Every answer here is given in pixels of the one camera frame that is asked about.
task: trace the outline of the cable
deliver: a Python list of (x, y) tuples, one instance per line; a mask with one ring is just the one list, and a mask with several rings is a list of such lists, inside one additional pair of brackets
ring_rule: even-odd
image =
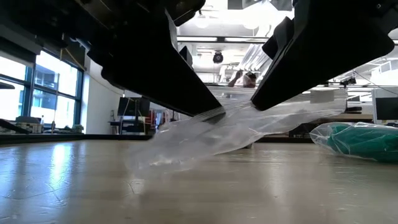
[[(63, 54), (63, 51), (61, 49), (60, 62), (62, 61), (62, 54)], [(57, 91), (55, 92), (55, 109), (54, 109), (54, 116), (53, 116), (52, 123), (51, 123), (51, 134), (54, 133), (54, 129), (55, 129), (55, 115), (57, 114), (57, 108), (58, 108), (58, 89), (60, 88), (59, 87), (60, 75), (61, 75), (60, 73), (57, 73)]]
[(379, 87), (380, 89), (386, 90), (386, 91), (388, 91), (388, 92), (390, 92), (390, 93), (393, 93), (393, 94), (395, 94), (395, 95), (398, 95), (398, 93), (394, 93), (393, 91), (390, 91), (390, 90), (388, 90), (388, 89), (386, 89), (386, 88), (383, 88), (383, 87), (381, 87), (381, 86), (375, 84), (375, 83), (372, 82), (371, 80), (368, 80), (367, 78), (365, 78), (365, 77), (363, 77), (361, 74), (359, 74), (357, 71), (354, 70), (353, 72), (354, 72), (356, 75), (359, 75), (360, 77), (362, 77), (363, 79), (365, 79), (366, 81), (368, 81), (369, 83), (372, 83), (373, 85)]
[(86, 69), (84, 68), (84, 66), (82, 66), (77, 60), (76, 58), (70, 53), (70, 51), (68, 49), (65, 48), (65, 51), (68, 53), (68, 55), (72, 58), (73, 61), (75, 61), (75, 63), (83, 70), (86, 71)]

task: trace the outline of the transparent plastic bag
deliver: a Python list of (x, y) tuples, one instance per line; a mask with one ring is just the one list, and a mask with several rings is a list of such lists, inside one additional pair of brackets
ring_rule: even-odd
[(321, 124), (312, 141), (335, 154), (380, 162), (398, 162), (398, 128), (368, 123)]
[(240, 88), (240, 87), (226, 87), (226, 86), (208, 86), (208, 89), (221, 103), (226, 106), (231, 103), (239, 103), (249, 101), (256, 89), (254, 88)]
[(266, 111), (258, 111), (243, 99), (165, 124), (142, 149), (131, 151), (126, 165), (136, 174), (188, 169), (197, 160), (240, 149), (265, 135), (284, 133), (302, 123), (340, 114), (345, 109), (346, 92), (332, 90), (329, 94), (331, 99), (317, 99), (316, 103), (317, 93), (299, 95)]

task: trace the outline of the table surface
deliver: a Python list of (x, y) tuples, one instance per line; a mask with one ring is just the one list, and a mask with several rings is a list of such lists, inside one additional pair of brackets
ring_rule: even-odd
[(341, 113), (336, 116), (331, 116), (329, 119), (373, 119), (373, 114), (349, 114), (349, 113)]
[(135, 179), (144, 142), (0, 148), (0, 223), (397, 223), (398, 166), (314, 144), (255, 144), (192, 170)]

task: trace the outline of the window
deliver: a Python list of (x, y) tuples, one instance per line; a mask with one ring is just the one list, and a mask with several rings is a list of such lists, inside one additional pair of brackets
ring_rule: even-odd
[(55, 94), (34, 90), (30, 115), (42, 118), (45, 124), (55, 121), (56, 128), (74, 125), (75, 100)]
[(14, 121), (22, 114), (25, 87), (4, 80), (0, 80), (0, 82), (15, 87), (14, 90), (0, 90), (0, 118)]
[(0, 74), (17, 78), (19, 80), (25, 80), (26, 66), (7, 58), (0, 57)]
[(36, 65), (35, 85), (44, 86), (52, 90), (58, 88), (58, 74), (41, 65)]
[(41, 52), (36, 59), (35, 84), (76, 96), (78, 70), (48, 53)]
[(75, 117), (75, 100), (63, 96), (58, 96), (57, 110), (55, 112), (55, 126), (57, 128), (64, 128), (65, 126), (72, 127), (73, 119)]
[(1, 55), (0, 82), (15, 89), (0, 90), (0, 118), (43, 117), (47, 125), (55, 121), (56, 128), (80, 122), (82, 71), (46, 52), (36, 57), (34, 69)]

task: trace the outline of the monitor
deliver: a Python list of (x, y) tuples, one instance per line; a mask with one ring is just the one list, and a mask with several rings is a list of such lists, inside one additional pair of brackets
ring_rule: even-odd
[(138, 116), (149, 116), (150, 101), (138, 97), (120, 97), (118, 116), (135, 116), (136, 108)]
[(378, 120), (398, 120), (398, 97), (376, 98)]

